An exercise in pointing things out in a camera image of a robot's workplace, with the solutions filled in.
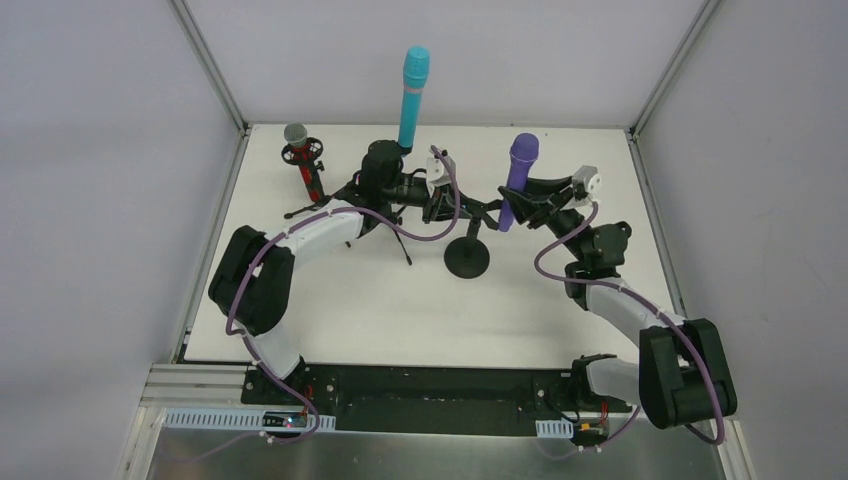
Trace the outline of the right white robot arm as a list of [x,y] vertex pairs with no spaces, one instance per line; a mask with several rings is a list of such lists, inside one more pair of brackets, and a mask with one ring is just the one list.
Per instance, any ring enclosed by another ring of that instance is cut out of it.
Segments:
[[612,397],[638,407],[658,429],[683,426],[703,441],[725,438],[738,400],[717,326],[663,310],[631,287],[618,269],[632,235],[620,221],[595,225],[593,182],[577,176],[528,180],[524,190],[499,187],[515,220],[556,237],[533,260],[543,277],[563,283],[580,308],[630,340],[638,359],[584,356],[572,365],[574,401]]

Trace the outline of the black round-base mic stand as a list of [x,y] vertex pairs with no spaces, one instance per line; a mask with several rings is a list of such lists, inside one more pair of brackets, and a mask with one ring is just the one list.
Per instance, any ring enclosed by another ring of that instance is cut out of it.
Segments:
[[488,269],[490,252],[478,238],[482,225],[479,219],[469,220],[465,235],[447,245],[443,260],[452,275],[461,279],[475,279]]

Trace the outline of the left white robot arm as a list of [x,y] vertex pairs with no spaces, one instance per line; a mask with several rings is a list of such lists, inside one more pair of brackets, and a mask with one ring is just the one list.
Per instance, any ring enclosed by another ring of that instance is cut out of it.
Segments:
[[463,194],[446,151],[432,147],[428,166],[411,173],[403,170],[407,152],[396,141],[376,140],[351,180],[311,216],[273,236],[249,225],[231,236],[208,296],[226,317],[226,334],[240,337],[266,374],[285,379],[303,362],[282,318],[294,274],[308,262],[380,225],[419,242],[444,238],[462,219],[497,228],[491,214],[501,201]]

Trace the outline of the teal toy microphone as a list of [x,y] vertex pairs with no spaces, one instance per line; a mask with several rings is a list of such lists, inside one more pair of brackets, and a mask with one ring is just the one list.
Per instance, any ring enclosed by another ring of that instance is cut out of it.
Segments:
[[430,52],[423,46],[407,50],[403,69],[403,93],[397,142],[405,153],[413,149],[423,89],[430,70]]

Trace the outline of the black tripod shock-mount stand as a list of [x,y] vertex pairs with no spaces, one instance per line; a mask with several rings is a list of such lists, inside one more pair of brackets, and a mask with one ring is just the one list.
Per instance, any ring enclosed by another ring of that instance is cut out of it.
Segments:
[[320,172],[325,170],[320,157],[323,154],[323,143],[307,133],[285,133],[286,145],[281,151],[282,160],[290,166],[298,168],[306,192],[311,203],[283,215],[286,220],[307,211],[317,211],[323,207],[330,196],[324,191]]

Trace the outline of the red glitter microphone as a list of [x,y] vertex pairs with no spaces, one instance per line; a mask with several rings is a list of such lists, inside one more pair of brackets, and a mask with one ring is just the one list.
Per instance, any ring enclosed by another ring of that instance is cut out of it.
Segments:
[[309,136],[306,127],[301,123],[286,125],[284,138],[286,145],[281,151],[283,161],[299,169],[310,200],[322,200],[325,193],[319,172],[324,170],[324,166],[319,158],[323,154],[323,143]]

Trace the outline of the purple toy microphone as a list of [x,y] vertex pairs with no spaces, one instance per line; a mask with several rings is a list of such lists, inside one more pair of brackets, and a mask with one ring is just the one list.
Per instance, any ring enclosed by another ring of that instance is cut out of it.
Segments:
[[[506,187],[522,191],[528,174],[539,157],[540,142],[536,135],[528,132],[518,134],[509,149],[510,166]],[[507,200],[503,200],[498,218],[498,230],[507,232],[514,221],[514,214]]]

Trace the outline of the black tripod clip stand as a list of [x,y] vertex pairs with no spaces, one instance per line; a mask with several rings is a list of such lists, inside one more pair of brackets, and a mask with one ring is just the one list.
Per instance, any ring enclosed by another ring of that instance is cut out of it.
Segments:
[[396,141],[372,142],[362,159],[360,169],[335,194],[335,197],[385,217],[390,223],[389,229],[393,231],[403,250],[408,265],[411,266],[412,259],[395,229],[395,226],[402,224],[401,215],[405,206],[397,212],[392,210],[392,201],[396,200],[397,194],[411,182],[410,175],[402,172],[404,153],[404,149]]

